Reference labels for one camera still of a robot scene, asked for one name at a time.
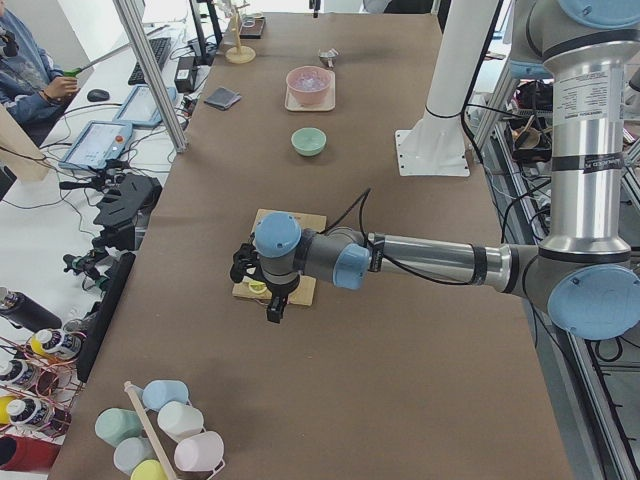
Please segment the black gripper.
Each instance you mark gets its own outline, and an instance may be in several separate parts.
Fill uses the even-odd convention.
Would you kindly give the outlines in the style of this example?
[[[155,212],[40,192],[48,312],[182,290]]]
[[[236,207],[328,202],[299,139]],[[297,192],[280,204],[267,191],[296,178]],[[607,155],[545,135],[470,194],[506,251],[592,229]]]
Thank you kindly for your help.
[[[299,286],[299,276],[279,278],[277,282],[265,279],[263,283],[271,294],[271,300],[266,308],[267,320],[272,323],[280,323],[287,306],[287,297]]]

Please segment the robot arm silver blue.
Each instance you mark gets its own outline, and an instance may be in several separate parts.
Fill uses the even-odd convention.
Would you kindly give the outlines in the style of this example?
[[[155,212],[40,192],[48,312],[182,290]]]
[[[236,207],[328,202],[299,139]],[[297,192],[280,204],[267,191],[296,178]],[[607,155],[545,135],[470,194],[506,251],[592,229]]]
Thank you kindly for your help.
[[[639,321],[639,279],[618,227],[624,68],[638,50],[635,1],[516,3],[510,71],[553,80],[551,225],[539,244],[476,246],[341,225],[317,232],[274,212],[257,223],[233,280],[266,285],[272,322],[302,277],[355,290],[369,272],[401,271],[525,298],[584,339],[624,334]]]

